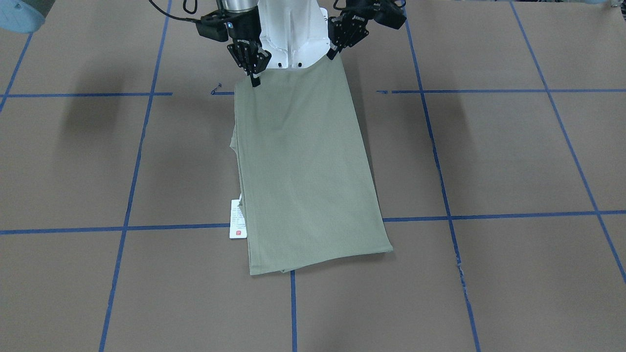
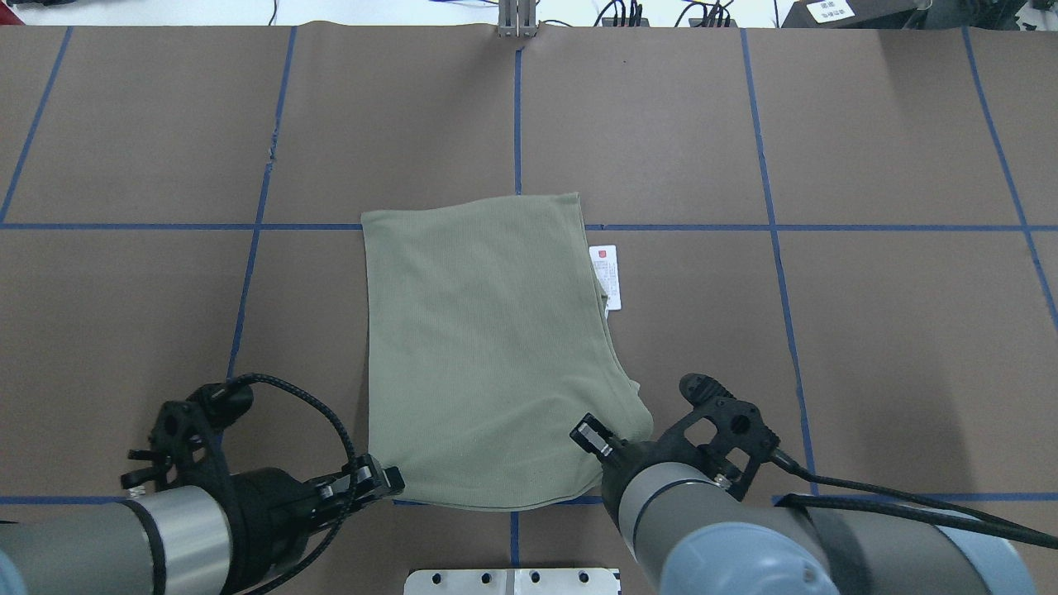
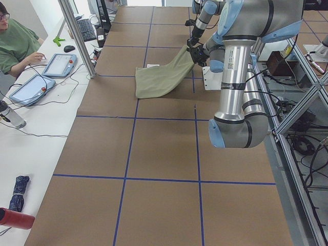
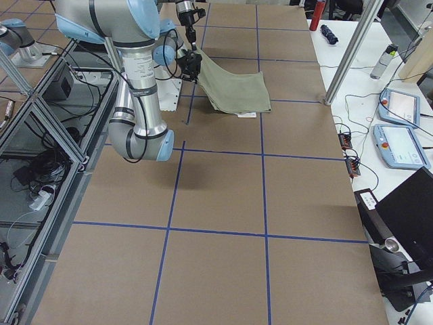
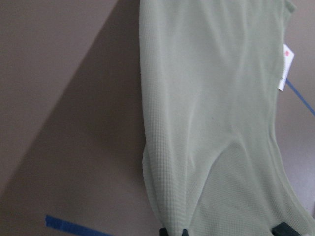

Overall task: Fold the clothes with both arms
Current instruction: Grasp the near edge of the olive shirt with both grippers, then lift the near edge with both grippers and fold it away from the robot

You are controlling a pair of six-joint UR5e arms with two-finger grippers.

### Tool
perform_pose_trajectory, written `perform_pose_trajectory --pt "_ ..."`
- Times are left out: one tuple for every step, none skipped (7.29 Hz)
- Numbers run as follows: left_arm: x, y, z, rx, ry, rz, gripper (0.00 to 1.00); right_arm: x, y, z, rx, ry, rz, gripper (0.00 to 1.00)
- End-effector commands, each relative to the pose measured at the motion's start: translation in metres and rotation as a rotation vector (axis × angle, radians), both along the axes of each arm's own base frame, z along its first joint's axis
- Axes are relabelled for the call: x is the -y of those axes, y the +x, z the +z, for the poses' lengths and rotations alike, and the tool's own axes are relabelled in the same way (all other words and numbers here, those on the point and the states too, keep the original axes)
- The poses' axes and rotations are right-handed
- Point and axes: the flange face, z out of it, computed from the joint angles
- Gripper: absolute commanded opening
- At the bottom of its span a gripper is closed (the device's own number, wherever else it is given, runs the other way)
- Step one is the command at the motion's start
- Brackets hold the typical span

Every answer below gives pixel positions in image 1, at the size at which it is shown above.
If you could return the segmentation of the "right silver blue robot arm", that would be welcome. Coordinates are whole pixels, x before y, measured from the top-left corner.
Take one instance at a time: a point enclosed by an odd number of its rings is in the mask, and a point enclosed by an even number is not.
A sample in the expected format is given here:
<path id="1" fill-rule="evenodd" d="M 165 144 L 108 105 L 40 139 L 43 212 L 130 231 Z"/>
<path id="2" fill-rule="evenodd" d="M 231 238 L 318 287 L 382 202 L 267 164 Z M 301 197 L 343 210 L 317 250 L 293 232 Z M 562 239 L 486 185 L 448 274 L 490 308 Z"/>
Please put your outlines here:
<path id="1" fill-rule="evenodd" d="M 217 9 L 201 18 L 174 16 L 153 0 L 149 3 L 165 17 L 194 24 L 201 37 L 228 42 L 227 49 L 237 67 L 246 72 L 253 87 L 260 85 L 258 75 L 268 67 L 272 54 L 263 49 L 260 40 L 262 24 L 257 0 L 217 0 Z M 2 0 L 1 28 L 14 33 L 35 33 L 54 4 L 53 0 Z"/>

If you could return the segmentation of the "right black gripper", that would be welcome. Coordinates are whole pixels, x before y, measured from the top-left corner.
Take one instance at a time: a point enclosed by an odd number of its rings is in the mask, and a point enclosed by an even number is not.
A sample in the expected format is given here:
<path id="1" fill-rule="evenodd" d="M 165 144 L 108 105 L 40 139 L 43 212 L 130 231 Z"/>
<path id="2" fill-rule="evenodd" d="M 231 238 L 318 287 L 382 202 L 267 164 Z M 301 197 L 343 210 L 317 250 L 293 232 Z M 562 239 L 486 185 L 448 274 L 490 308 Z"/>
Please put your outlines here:
<path id="1" fill-rule="evenodd" d="M 263 49 L 258 10 L 235 13 L 226 11 L 226 29 L 232 38 L 227 48 L 238 67 L 249 74 L 253 88 L 260 86 L 260 73 L 269 64 L 272 54 Z"/>

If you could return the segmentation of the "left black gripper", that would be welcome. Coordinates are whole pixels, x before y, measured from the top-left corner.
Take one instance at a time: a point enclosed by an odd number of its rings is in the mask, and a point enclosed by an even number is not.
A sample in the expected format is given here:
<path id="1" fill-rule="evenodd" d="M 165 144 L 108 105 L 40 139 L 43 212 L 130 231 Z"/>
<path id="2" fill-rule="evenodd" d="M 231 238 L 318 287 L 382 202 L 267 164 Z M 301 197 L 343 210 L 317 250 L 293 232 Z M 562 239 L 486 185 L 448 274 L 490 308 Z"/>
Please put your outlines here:
<path id="1" fill-rule="evenodd" d="M 376 5 L 347 5 L 333 9 L 340 11 L 339 16 L 330 17 L 327 23 L 331 41 L 327 58 L 334 60 L 345 47 L 353 47 L 369 35 L 366 25 L 377 12 Z"/>

